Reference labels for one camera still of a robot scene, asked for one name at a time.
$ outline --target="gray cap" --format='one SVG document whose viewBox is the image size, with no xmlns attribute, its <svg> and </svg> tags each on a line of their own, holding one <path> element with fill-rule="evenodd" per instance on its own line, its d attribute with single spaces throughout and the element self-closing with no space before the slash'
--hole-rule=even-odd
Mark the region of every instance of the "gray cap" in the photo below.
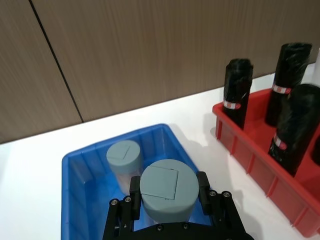
<svg viewBox="0 0 320 240">
<path fill-rule="evenodd" d="M 188 221 L 199 194 L 192 169 L 181 161 L 159 160 L 148 166 L 140 180 L 146 213 L 158 223 Z"/>
<path fill-rule="evenodd" d="M 119 141 L 106 152 L 106 159 L 115 174 L 129 174 L 142 168 L 143 158 L 138 143 Z"/>
</svg>

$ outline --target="red plastic rack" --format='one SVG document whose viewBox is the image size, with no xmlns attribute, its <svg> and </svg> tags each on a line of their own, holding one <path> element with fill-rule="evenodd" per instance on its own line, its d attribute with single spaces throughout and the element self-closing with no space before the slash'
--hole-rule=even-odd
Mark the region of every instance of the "red plastic rack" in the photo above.
<svg viewBox="0 0 320 240">
<path fill-rule="evenodd" d="M 245 125 L 242 130 L 223 112 L 223 104 L 213 106 L 216 114 L 215 135 L 242 165 L 293 227 L 306 238 L 320 234 L 320 166 L 311 159 L 317 128 L 302 163 L 292 177 L 271 156 L 268 150 L 276 128 L 265 123 L 271 90 L 250 94 Z"/>
</svg>

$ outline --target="plastic container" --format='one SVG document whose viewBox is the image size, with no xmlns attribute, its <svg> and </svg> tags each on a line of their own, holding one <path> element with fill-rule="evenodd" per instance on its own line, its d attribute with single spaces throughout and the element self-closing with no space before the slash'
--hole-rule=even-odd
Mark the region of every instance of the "plastic container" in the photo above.
<svg viewBox="0 0 320 240">
<path fill-rule="evenodd" d="M 270 89 L 249 97 L 244 130 L 223 113 L 223 105 L 213 106 L 216 114 L 215 135 L 245 171 L 305 237 L 320 233 L 320 167 L 311 159 L 318 126 L 302 163 L 293 178 L 268 155 L 270 139 L 276 128 L 265 123 Z"/>
<path fill-rule="evenodd" d="M 143 171 L 139 144 L 131 140 L 116 142 L 106 152 L 106 159 L 121 191 L 129 195 L 131 178 L 141 176 Z"/>
<path fill-rule="evenodd" d="M 106 153 L 112 144 L 123 140 L 139 144 L 144 169 L 158 160 L 176 159 L 197 171 L 171 129 L 164 124 L 135 130 L 68 153 L 62 160 L 62 240 L 102 239 L 110 199 L 122 200 L 125 196 L 109 167 Z M 134 222 L 135 231 L 150 226 L 146 215 L 141 207 L 140 220 Z M 198 199 L 189 221 L 210 224 Z"/>
<path fill-rule="evenodd" d="M 140 191 L 146 213 L 157 223 L 187 222 L 198 198 L 199 183 L 188 165 L 164 159 L 144 170 Z"/>
</svg>

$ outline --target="black plastic bag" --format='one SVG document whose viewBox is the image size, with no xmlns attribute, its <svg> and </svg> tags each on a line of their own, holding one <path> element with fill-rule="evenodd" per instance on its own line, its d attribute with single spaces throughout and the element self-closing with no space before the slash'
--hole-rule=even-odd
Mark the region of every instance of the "black plastic bag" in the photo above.
<svg viewBox="0 0 320 240">
<path fill-rule="evenodd" d="M 311 158 L 316 164 L 320 166 L 320 136 L 318 136 L 318 138 L 315 141 Z"/>
<path fill-rule="evenodd" d="M 226 66 L 223 112 L 240 128 L 244 128 L 252 85 L 253 66 L 249 59 L 233 59 Z"/>
<path fill-rule="evenodd" d="M 271 141 L 271 155 L 292 176 L 304 157 L 320 122 L 320 88 L 296 86 L 282 102 L 282 111 Z"/>
<path fill-rule="evenodd" d="M 301 83 L 312 45 L 308 43 L 288 43 L 281 47 L 272 92 L 270 95 L 265 122 L 275 127 L 281 112 L 282 99 L 286 98 L 292 89 Z"/>
</svg>

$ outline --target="translucent container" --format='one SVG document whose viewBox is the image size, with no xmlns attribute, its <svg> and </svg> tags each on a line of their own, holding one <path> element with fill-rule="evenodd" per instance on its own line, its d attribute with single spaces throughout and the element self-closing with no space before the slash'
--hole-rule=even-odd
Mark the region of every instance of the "translucent container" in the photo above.
<svg viewBox="0 0 320 240">
<path fill-rule="evenodd" d="M 139 144 L 132 140 L 119 141 L 109 148 L 106 159 L 121 191 L 129 195 L 131 178 L 141 176 L 143 172 L 143 157 Z"/>
</svg>

